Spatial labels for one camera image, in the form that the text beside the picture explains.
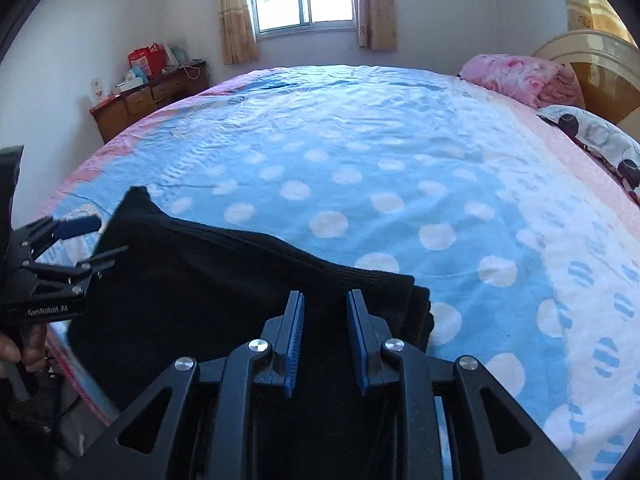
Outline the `person's left hand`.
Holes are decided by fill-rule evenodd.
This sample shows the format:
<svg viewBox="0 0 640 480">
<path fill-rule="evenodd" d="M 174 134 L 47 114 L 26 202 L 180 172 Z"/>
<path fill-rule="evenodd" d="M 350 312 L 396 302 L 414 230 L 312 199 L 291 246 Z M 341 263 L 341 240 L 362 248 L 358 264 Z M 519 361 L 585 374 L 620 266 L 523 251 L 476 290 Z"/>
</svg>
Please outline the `person's left hand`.
<svg viewBox="0 0 640 480">
<path fill-rule="evenodd" d="M 48 333 L 47 324 L 32 326 L 22 333 L 22 346 L 19 347 L 15 341 L 6 336 L 0 335 L 1 354 L 1 378 L 7 378 L 6 363 L 22 362 L 28 372 L 42 370 L 46 365 L 46 339 Z"/>
</svg>

